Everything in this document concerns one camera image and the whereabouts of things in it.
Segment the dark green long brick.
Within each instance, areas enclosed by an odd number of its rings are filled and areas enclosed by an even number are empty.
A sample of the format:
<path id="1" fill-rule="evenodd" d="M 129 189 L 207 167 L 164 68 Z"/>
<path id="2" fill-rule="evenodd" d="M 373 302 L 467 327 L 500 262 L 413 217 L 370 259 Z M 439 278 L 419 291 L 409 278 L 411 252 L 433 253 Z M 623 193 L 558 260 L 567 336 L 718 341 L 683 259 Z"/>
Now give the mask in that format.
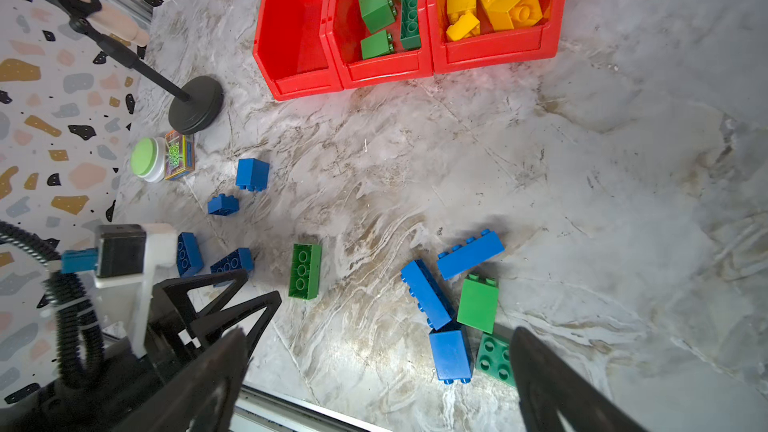
<path id="1" fill-rule="evenodd" d="M 421 48 L 418 0 L 401 0 L 400 43 L 406 51 Z"/>
<path id="2" fill-rule="evenodd" d="M 482 334 L 475 369 L 510 387 L 516 386 L 509 357 L 509 342 L 501 337 Z"/>

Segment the yellow brick mid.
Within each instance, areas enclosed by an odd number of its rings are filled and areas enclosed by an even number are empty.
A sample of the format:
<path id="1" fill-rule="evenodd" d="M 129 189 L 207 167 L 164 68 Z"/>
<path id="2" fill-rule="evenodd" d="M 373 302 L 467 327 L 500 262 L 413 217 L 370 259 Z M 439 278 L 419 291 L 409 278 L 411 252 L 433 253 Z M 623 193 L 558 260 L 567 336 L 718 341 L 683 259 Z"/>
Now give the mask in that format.
<path id="1" fill-rule="evenodd" d="M 529 28 L 543 18 L 539 0 L 496 0 L 487 14 L 496 32 Z"/>

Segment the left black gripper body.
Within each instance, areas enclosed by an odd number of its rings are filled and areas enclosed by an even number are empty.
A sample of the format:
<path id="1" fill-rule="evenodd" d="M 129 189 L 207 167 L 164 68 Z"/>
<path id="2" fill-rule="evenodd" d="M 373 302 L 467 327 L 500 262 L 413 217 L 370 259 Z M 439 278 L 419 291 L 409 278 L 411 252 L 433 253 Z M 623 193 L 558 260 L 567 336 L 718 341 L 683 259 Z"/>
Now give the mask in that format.
<path id="1" fill-rule="evenodd" d="M 157 395 L 198 357 L 198 345 L 172 320 L 147 331 L 148 352 L 134 354 L 124 337 L 103 350 L 83 387 L 55 379 L 1 410 L 3 431 L 111 431 Z"/>

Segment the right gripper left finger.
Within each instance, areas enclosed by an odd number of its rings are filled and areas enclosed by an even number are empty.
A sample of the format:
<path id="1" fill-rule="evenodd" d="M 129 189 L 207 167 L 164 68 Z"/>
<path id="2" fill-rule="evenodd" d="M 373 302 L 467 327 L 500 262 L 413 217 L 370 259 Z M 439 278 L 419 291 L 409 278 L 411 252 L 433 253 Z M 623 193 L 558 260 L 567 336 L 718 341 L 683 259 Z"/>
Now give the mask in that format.
<path id="1" fill-rule="evenodd" d="M 248 362 L 246 335 L 225 334 L 116 431 L 227 431 Z"/>

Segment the blue square brick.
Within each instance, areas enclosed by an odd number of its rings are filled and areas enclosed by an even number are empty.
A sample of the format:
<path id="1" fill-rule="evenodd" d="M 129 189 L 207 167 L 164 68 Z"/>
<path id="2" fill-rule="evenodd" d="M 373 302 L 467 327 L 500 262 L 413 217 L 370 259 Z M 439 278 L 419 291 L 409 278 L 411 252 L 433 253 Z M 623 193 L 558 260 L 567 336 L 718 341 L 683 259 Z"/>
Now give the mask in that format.
<path id="1" fill-rule="evenodd" d="M 454 382 L 468 384 L 473 369 L 464 326 L 451 322 L 440 330 L 432 330 L 429 340 L 437 379 L 446 385 Z"/>

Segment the small blue brick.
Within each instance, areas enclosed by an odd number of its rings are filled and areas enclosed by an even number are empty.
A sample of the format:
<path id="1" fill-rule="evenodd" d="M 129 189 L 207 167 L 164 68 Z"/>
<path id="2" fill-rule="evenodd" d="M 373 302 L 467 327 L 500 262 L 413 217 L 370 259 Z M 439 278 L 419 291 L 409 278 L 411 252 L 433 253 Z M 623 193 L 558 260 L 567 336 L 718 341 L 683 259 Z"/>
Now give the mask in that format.
<path id="1" fill-rule="evenodd" d="M 216 216 L 229 216 L 238 212 L 239 209 L 239 200 L 233 195 L 213 196 L 207 204 L 207 212 Z"/>
<path id="2" fill-rule="evenodd" d="M 235 184 L 241 190 L 250 192 L 264 191 L 268 186 L 270 165 L 255 158 L 238 161 Z"/>

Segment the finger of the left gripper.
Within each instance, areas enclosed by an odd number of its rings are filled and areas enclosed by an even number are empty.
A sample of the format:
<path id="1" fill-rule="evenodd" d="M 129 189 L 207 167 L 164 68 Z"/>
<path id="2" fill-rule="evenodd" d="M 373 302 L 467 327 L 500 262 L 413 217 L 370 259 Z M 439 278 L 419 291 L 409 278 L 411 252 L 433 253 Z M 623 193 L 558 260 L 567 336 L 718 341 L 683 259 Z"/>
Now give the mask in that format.
<path id="1" fill-rule="evenodd" d="M 149 324 L 196 336 L 192 323 L 222 311 L 247 282 L 245 269 L 165 279 L 153 286 Z"/>
<path id="2" fill-rule="evenodd" d="M 229 300 L 222 293 L 191 322 L 191 331 L 200 344 L 207 348 L 221 339 L 225 332 L 242 332 L 239 324 L 256 316 L 255 323 L 245 331 L 244 358 L 249 360 L 282 305 L 282 297 L 278 291 L 272 291 L 224 308 Z"/>

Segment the blue long brick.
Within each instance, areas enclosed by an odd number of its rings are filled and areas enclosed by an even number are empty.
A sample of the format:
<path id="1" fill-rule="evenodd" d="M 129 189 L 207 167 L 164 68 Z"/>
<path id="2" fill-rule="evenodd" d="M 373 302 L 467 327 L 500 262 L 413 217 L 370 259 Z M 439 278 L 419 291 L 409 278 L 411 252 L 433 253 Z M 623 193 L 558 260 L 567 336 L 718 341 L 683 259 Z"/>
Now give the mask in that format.
<path id="1" fill-rule="evenodd" d="M 248 274 L 254 270 L 252 253 L 248 248 L 237 248 L 210 266 L 211 274 L 220 274 L 232 270 L 245 270 Z"/>
<path id="2" fill-rule="evenodd" d="M 450 280 L 500 255 L 505 250 L 498 234 L 489 229 L 479 237 L 470 237 L 438 255 L 437 267 L 445 280 Z"/>

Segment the light green square brick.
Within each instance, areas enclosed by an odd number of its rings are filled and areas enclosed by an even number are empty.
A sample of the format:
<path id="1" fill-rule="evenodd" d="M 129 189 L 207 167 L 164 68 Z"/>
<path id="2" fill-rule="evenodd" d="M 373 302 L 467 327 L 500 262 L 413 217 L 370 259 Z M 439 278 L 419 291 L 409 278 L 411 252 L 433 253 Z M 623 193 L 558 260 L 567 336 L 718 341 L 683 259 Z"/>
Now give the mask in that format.
<path id="1" fill-rule="evenodd" d="M 392 35 L 387 30 L 372 34 L 360 42 L 363 60 L 374 59 L 394 53 Z"/>

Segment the blue long brick diagonal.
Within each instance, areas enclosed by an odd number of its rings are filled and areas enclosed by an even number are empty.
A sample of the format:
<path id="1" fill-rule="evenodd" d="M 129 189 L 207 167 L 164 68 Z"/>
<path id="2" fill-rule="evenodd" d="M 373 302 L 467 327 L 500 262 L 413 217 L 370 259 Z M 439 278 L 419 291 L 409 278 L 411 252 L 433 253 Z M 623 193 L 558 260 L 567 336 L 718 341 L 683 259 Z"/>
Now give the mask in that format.
<path id="1" fill-rule="evenodd" d="M 431 329 L 440 330 L 453 321 L 454 308 L 422 260 L 408 263 L 400 276 Z"/>

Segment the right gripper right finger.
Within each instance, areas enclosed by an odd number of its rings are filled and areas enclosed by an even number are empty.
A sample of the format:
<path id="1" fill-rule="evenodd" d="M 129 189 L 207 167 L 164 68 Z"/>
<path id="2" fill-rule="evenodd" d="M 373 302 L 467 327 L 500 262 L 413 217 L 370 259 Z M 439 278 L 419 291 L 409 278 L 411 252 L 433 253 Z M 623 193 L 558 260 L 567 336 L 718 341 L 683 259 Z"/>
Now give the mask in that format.
<path id="1" fill-rule="evenodd" d="M 528 329 L 514 330 L 509 355 L 528 431 L 643 429 Z"/>

